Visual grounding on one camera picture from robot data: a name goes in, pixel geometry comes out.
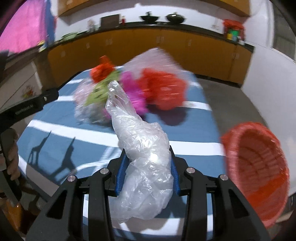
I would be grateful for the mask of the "person's left hand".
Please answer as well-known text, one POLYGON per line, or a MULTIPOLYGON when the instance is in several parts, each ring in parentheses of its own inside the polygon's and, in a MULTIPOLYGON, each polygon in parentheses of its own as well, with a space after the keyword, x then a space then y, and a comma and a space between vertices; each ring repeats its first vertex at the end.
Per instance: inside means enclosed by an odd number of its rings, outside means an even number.
POLYGON ((9 165, 7 166, 7 173, 11 176, 11 180, 16 180, 20 176, 19 170, 19 155, 17 140, 19 138, 18 133, 12 128, 13 144, 8 152, 9 165))

